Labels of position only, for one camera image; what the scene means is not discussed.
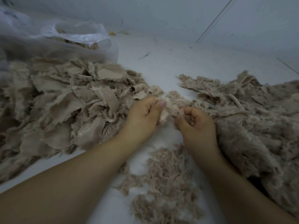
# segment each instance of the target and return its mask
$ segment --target clear plastic bag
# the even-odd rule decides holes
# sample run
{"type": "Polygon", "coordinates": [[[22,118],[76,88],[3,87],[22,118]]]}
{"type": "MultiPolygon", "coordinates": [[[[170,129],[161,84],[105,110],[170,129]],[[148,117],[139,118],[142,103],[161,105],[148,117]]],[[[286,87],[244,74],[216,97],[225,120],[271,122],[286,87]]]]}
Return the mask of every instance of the clear plastic bag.
{"type": "Polygon", "coordinates": [[[38,20],[1,6],[0,28],[0,48],[8,60],[25,60],[31,56],[99,62],[118,59],[118,46],[102,24],[38,20]]]}

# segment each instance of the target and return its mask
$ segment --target fingernail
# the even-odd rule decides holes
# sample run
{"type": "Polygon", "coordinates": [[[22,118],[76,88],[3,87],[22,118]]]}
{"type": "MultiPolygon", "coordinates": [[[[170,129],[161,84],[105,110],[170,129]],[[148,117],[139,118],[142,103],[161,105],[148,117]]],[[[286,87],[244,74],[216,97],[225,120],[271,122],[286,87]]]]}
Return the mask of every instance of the fingernail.
{"type": "Polygon", "coordinates": [[[160,102],[160,106],[161,106],[161,107],[165,107],[165,105],[166,105],[166,101],[161,100],[161,101],[159,101],[159,102],[160,102]]]}

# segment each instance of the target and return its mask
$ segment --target left hand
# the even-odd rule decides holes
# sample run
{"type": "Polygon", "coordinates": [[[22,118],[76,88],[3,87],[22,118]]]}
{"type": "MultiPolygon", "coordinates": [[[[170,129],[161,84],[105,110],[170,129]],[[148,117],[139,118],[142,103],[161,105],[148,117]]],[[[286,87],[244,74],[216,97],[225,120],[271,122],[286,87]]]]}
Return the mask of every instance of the left hand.
{"type": "Polygon", "coordinates": [[[125,126],[118,134],[121,140],[130,144],[133,143],[134,147],[138,149],[151,138],[160,114],[166,105],[164,100],[156,101],[157,98],[151,96],[145,97],[132,105],[125,126]]]}

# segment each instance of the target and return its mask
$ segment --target white floor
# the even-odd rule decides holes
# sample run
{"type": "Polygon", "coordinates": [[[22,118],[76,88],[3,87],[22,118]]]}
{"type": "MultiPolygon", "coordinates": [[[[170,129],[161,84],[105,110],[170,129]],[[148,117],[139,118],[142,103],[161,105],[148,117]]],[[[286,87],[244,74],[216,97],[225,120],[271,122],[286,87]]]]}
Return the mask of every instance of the white floor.
{"type": "MultiPolygon", "coordinates": [[[[248,70],[263,84],[277,84],[299,79],[297,73],[274,58],[256,56],[210,44],[178,43],[140,32],[129,31],[129,35],[119,34],[117,33],[118,29],[114,28],[113,30],[116,36],[112,38],[117,41],[119,46],[118,62],[123,67],[141,72],[150,85],[159,85],[165,92],[177,90],[188,99],[196,97],[196,93],[179,87],[178,76],[182,73],[192,77],[201,75],[220,79],[223,82],[235,79],[237,74],[243,70],[248,70]]],[[[144,170],[146,151],[152,146],[166,147],[181,142],[180,132],[175,130],[171,123],[159,129],[149,143],[128,161],[132,172],[140,173],[144,170]]],[[[69,156],[62,155],[48,160],[40,160],[18,177],[0,185],[0,193],[81,153],[82,151],[77,151],[69,156]]],[[[196,181],[203,187],[200,205],[206,214],[199,223],[224,223],[205,177],[197,168],[196,173],[198,174],[196,181]]],[[[142,189],[133,189],[129,197],[125,198],[117,190],[109,188],[88,223],[138,223],[130,214],[129,203],[139,191],[142,192],[142,189]]]]}

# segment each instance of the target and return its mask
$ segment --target hand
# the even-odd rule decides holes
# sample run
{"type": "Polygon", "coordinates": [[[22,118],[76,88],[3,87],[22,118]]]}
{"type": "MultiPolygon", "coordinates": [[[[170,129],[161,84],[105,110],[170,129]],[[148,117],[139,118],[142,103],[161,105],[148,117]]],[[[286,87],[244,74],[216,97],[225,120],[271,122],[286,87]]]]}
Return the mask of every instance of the hand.
{"type": "Polygon", "coordinates": [[[217,144],[213,119],[204,111],[194,107],[185,107],[183,111],[191,116],[191,125],[183,116],[175,117],[175,124],[182,132],[185,147],[197,165],[201,169],[206,169],[223,160],[217,144]]]}
{"type": "Polygon", "coordinates": [[[122,140],[134,143],[134,147],[138,149],[151,138],[166,105],[163,100],[156,101],[157,98],[151,96],[132,105],[125,126],[119,133],[122,140]]]}

